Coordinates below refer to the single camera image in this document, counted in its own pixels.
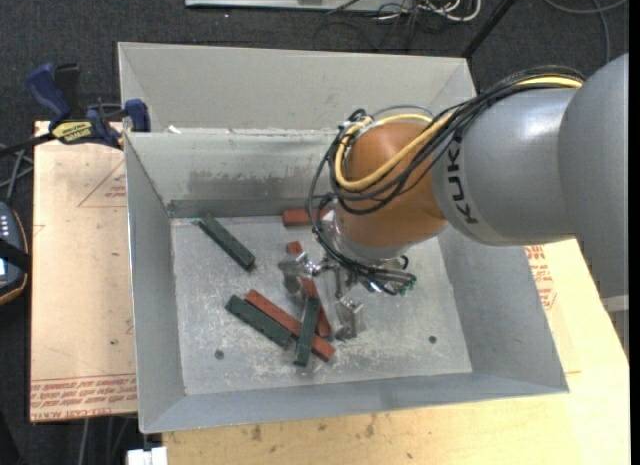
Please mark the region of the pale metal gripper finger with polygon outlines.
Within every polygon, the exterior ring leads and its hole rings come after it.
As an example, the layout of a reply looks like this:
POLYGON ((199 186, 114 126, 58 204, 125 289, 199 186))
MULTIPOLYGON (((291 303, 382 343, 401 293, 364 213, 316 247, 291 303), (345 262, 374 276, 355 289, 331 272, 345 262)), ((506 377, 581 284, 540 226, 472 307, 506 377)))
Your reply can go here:
POLYGON ((311 279, 321 271, 321 266, 316 264, 306 252, 286 255, 277 264, 284 276, 284 286, 287 291, 294 294, 300 290, 301 279, 311 279))
POLYGON ((358 337, 365 330, 364 305, 350 297, 343 296, 335 303, 336 314, 341 327, 336 338, 341 341, 358 337))

